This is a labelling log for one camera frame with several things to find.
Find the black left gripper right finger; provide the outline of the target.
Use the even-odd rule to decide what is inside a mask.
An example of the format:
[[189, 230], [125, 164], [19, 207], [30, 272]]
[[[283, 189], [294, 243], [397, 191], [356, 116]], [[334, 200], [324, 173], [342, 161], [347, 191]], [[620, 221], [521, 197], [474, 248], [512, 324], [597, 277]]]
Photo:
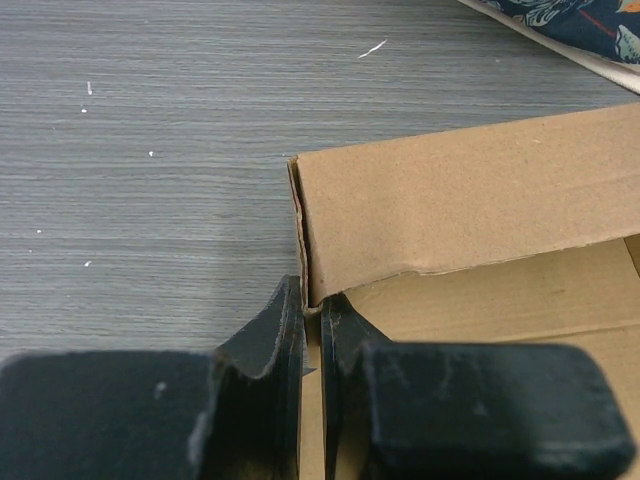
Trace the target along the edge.
[[616, 479], [636, 444], [566, 344], [396, 342], [344, 295], [320, 314], [329, 479]]

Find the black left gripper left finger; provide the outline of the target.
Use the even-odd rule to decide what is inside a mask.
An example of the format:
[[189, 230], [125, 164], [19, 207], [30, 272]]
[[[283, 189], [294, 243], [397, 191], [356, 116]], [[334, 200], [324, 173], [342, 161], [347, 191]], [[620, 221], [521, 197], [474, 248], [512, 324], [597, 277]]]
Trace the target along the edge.
[[1, 365], [5, 479], [295, 479], [299, 280], [209, 353], [29, 352]]

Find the brown cardboard box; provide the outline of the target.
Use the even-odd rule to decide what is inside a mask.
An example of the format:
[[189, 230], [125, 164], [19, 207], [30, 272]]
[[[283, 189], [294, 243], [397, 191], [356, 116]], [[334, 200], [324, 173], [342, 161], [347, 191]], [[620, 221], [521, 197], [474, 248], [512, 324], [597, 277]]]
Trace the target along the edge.
[[394, 340], [562, 342], [639, 424], [639, 107], [352, 145], [288, 165], [305, 308]]

